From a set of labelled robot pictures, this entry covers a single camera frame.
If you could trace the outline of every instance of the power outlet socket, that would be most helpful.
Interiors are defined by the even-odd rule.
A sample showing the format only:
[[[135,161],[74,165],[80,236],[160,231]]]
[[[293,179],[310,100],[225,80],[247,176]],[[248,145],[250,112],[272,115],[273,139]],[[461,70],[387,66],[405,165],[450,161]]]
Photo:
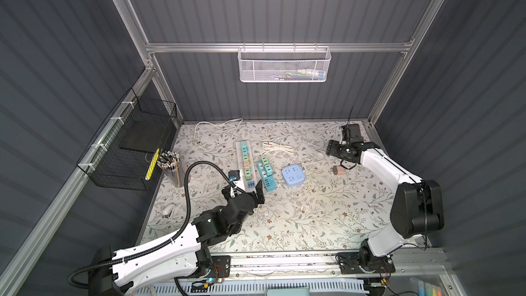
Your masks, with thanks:
[[[285,183],[290,187],[294,187],[305,181],[305,173],[298,164],[286,166],[281,170],[281,174],[283,175]]]

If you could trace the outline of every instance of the black bracket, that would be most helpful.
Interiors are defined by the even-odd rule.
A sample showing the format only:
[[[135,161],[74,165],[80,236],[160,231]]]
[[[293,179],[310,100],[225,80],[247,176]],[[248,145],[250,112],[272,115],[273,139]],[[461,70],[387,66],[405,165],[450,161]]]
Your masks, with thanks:
[[[379,258],[377,262],[370,262],[367,267],[360,266],[357,252],[337,253],[336,260],[338,261],[341,274],[380,274],[396,272],[392,259],[387,257]]]
[[[218,278],[228,278],[230,275],[230,260],[231,257],[228,255],[225,256],[212,256],[212,266],[210,267],[210,271],[203,277],[203,278],[215,278],[216,275]],[[222,269],[219,269],[216,272],[216,269],[214,266],[219,266]],[[189,275],[186,278],[199,278],[200,275]]]

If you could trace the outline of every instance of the white mesh basket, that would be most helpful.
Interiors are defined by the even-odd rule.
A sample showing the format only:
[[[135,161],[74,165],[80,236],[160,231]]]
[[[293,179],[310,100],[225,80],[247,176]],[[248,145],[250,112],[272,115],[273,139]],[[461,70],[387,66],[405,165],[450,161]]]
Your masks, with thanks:
[[[240,47],[239,79],[242,82],[324,82],[329,71],[328,47]]]

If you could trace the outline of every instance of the table surface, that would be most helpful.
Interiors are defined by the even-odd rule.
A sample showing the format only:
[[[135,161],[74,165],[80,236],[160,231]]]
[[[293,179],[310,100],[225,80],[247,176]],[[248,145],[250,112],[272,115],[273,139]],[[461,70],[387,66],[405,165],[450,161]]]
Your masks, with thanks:
[[[369,140],[361,122],[361,134]],[[266,203],[254,210],[241,232],[225,242],[210,247],[214,252],[289,251],[322,249],[356,249],[370,234],[389,222],[393,194],[367,168],[357,165],[344,175],[334,175],[339,164],[327,157],[305,171],[306,180],[295,187],[283,181],[281,169],[293,163],[312,160],[324,153],[330,139],[340,140],[340,126],[345,122],[280,122],[241,124],[239,134],[253,146],[254,160],[262,154],[263,141],[293,146],[295,152],[271,152],[267,158],[278,188],[265,191]],[[194,124],[185,124],[175,142],[182,167],[197,160],[216,163],[227,173],[237,169],[235,124],[212,126],[200,124],[192,143]],[[226,205],[221,188],[226,185],[217,171],[200,165],[190,173],[189,191],[192,218],[205,210]],[[161,217],[168,204],[176,208],[169,219]],[[157,193],[141,243],[161,237],[179,228],[186,213],[184,190],[164,177]]]

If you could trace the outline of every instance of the yellow ruler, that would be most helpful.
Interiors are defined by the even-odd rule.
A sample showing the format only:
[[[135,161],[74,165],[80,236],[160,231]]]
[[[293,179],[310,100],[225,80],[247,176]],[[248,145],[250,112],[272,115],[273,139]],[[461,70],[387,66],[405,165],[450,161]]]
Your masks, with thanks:
[[[149,181],[151,178],[151,175],[154,173],[155,164],[157,163],[157,159],[159,159],[159,149],[155,151],[155,154],[150,162],[150,168],[148,168],[148,173],[146,173],[146,180]]]

